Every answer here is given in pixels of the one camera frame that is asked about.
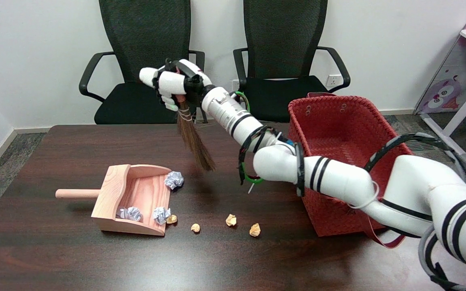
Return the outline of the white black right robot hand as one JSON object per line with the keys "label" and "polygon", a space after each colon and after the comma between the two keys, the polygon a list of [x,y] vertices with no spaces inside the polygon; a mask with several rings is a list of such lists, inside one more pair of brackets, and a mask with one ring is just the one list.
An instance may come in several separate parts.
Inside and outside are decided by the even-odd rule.
{"label": "white black right robot hand", "polygon": [[200,106],[205,95],[215,88],[210,78],[187,59],[168,60],[161,68],[144,67],[139,79],[154,89],[168,110],[185,114],[190,104]]}

